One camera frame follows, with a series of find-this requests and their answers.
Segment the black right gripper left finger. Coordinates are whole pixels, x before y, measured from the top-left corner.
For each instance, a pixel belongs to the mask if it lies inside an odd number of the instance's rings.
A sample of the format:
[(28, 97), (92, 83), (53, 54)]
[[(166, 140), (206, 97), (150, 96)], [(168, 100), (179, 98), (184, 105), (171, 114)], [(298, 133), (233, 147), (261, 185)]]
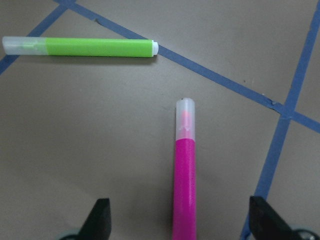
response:
[(108, 240), (111, 235), (111, 204), (99, 198), (77, 234), (78, 240)]

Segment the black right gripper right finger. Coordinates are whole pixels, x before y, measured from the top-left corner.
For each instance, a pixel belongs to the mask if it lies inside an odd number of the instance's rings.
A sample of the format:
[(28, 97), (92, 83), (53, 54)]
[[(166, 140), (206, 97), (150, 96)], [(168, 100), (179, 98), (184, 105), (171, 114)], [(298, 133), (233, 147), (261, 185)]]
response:
[(290, 226), (261, 196), (249, 198), (249, 229), (256, 240), (297, 240)]

